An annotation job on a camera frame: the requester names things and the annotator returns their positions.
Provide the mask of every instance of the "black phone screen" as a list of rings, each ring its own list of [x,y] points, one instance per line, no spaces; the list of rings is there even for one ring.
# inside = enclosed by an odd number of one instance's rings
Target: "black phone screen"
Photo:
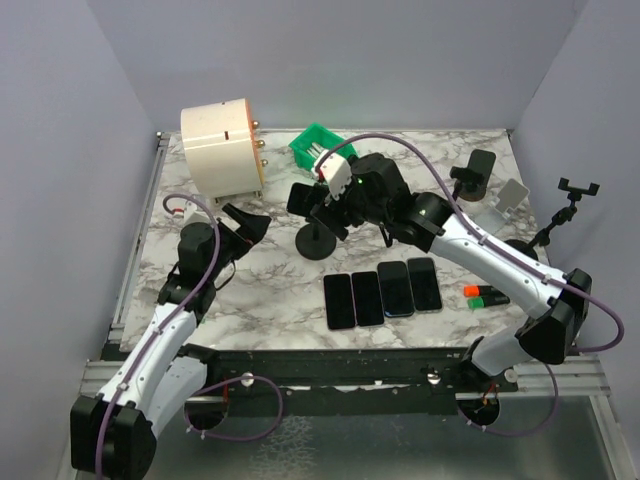
[[[344,330],[356,326],[353,309],[351,278],[346,273],[327,275],[323,278],[324,302],[327,309],[329,330]]]
[[[469,202],[482,200],[487,194],[487,185],[489,184],[495,163],[496,154],[493,152],[487,152],[486,150],[474,150],[471,152],[467,168],[472,172],[482,175],[483,180],[473,191],[469,191],[468,188],[463,185],[462,190],[460,190],[460,198]]]
[[[409,272],[404,262],[382,262],[378,264],[382,305],[387,317],[413,315],[413,299]]]
[[[442,298],[433,260],[431,258],[410,258],[407,265],[416,310],[419,312],[442,310]]]
[[[376,272],[351,274],[353,300],[356,305],[356,323],[360,327],[373,327],[384,323],[382,298]]]

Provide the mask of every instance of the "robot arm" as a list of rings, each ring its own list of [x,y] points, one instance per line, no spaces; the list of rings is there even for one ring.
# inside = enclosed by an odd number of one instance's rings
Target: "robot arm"
[[[350,176],[344,174],[345,165]],[[564,361],[587,314],[587,303],[549,280],[589,292],[589,275],[579,269],[565,274],[540,264],[465,216],[480,233],[472,235],[445,199],[431,192],[411,193],[395,162],[381,154],[345,160],[334,153],[320,165],[319,180],[327,185],[307,187],[306,196],[298,196],[296,204],[290,198],[290,212],[314,217],[341,240],[349,226],[378,225],[387,246],[395,239],[447,258],[504,292],[528,315],[523,325],[481,337],[469,348],[462,368],[474,381],[484,382],[531,358],[550,364]],[[507,261],[488,248],[487,241],[543,272],[545,278]]]
[[[269,217],[250,215],[232,205],[225,205],[223,211],[240,227],[233,231],[218,222],[218,260],[203,287],[182,312],[159,329],[193,291],[211,263],[213,229],[209,224],[196,222],[180,232],[178,263],[160,290],[153,318],[140,342],[96,397],[81,396],[74,403],[71,409],[74,468],[95,471],[100,425],[113,402],[102,449],[103,471],[111,478],[143,478],[153,460],[157,438],[168,421],[189,397],[212,380],[207,362],[193,358],[181,347],[215,299],[217,276],[260,242],[271,222]],[[125,377],[130,377],[127,383],[123,382]]]

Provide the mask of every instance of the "gray wall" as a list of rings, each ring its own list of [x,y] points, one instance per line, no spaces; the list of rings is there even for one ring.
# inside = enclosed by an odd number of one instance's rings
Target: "gray wall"
[[[84,0],[5,3],[0,45],[0,478],[51,479],[155,129]]]
[[[577,185],[600,183],[573,223],[553,233],[550,255],[579,266],[593,291],[622,315],[627,335],[602,354],[615,406],[640,469],[640,320],[638,319],[638,182],[640,181],[640,2],[591,0],[527,107],[513,140],[538,221],[548,221],[565,195],[560,176]],[[612,321],[590,310],[581,344],[613,338]]]
[[[249,97],[269,127],[515,127],[586,0],[88,0],[159,129]]]

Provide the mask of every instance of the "phone mount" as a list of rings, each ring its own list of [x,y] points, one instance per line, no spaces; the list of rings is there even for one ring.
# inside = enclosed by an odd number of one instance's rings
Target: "phone mount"
[[[598,194],[598,190],[600,190],[600,185],[592,182],[589,185],[589,188],[577,188],[570,186],[569,180],[567,180],[566,178],[560,178],[560,182],[558,183],[558,190],[569,192],[567,195],[567,199],[570,202],[569,206],[558,210],[556,214],[551,217],[551,223],[549,223],[549,225],[536,233],[536,235],[529,243],[518,239],[512,239],[506,241],[508,245],[512,246],[516,250],[519,250],[525,255],[538,260],[538,254],[535,252],[534,247],[548,246],[551,243],[551,238],[549,236],[551,230],[573,220],[574,215],[578,213],[578,207],[576,206],[576,203],[582,200],[583,195],[595,197]]]

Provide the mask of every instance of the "marble surface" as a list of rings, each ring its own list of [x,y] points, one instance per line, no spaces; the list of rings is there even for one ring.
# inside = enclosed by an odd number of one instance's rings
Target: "marble surface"
[[[337,133],[347,138],[359,132]],[[324,275],[375,270],[382,261],[406,260],[424,254],[400,244],[387,249],[379,230],[364,225],[352,229],[345,242],[338,242],[336,251],[328,259],[313,262],[302,258],[295,249],[294,238],[304,220],[285,211],[291,184],[312,183],[310,174],[296,167],[287,147],[298,134],[298,131],[261,133],[259,138],[266,142],[261,156],[269,161],[265,167],[264,197],[257,199],[248,194],[225,199],[243,210],[266,213],[273,221],[265,239],[237,263],[235,278],[218,292],[214,305],[189,342],[218,349],[467,346],[480,335],[496,333],[524,320],[522,310],[513,304],[469,310],[462,289],[465,285],[483,282],[462,267],[433,257],[444,304],[441,312],[385,319],[381,327],[329,331],[324,311]],[[486,208],[488,200],[506,180],[522,181],[504,131],[397,135],[417,145],[435,163],[449,187],[453,186],[448,179],[450,168],[465,166],[472,150],[479,148],[496,153],[485,200],[460,202],[472,218]],[[361,155],[377,151],[395,159],[412,191],[438,192],[435,180],[424,165],[400,145],[385,140],[364,140],[357,142],[355,148]],[[142,336],[153,314],[158,291],[177,261],[181,222],[167,215],[161,206],[162,198],[172,192],[197,193],[180,134],[174,134],[169,144],[132,300],[123,314],[125,329],[121,349],[124,351],[130,351]],[[214,213],[225,218],[220,208]],[[525,201],[497,237],[529,239],[536,230],[533,212]],[[546,262],[544,252],[540,253],[541,260]]]

